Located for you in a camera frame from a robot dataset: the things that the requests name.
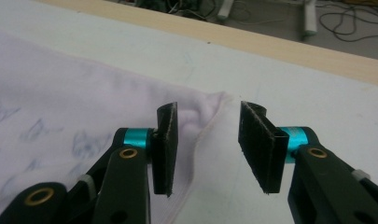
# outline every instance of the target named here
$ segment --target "white cloth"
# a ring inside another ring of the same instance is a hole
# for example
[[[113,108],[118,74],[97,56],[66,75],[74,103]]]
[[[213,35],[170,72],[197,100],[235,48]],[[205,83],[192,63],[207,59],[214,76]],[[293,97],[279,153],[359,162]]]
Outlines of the white cloth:
[[[166,84],[0,31],[0,213],[33,184],[72,188],[118,128],[157,128],[157,108],[177,102],[173,195],[150,188],[152,223],[172,222],[189,192],[194,148],[224,99],[222,92]]]

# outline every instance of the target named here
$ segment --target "black cable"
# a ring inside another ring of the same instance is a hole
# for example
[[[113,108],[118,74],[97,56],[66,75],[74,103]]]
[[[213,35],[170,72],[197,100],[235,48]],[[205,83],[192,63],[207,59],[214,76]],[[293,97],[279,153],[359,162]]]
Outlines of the black cable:
[[[343,36],[354,35],[357,32],[357,21],[363,21],[363,22],[370,23],[370,24],[378,24],[378,21],[369,21],[369,20],[366,20],[362,17],[359,17],[358,14],[357,14],[359,11],[361,11],[361,12],[369,13],[372,16],[378,18],[378,8],[377,7],[371,7],[373,11],[368,10],[366,8],[358,8],[357,6],[351,6],[351,5],[347,5],[347,7],[342,7],[342,6],[339,6],[339,5],[324,5],[322,7],[339,7],[339,8],[344,10],[344,12],[325,13],[325,14],[323,14],[319,17],[319,23],[325,29],[332,32],[333,35],[337,39],[342,40],[344,42],[357,42],[357,41],[360,41],[360,40],[363,40],[363,39],[378,37],[378,35],[367,35],[367,36],[363,36],[363,37],[356,38],[356,39],[343,38]],[[340,17],[339,22],[334,27],[327,26],[326,23],[324,22],[324,18],[330,17],[330,16],[339,16]],[[346,22],[346,18],[352,19],[353,29],[352,29],[352,31],[346,32],[346,33],[339,32],[338,30]]]

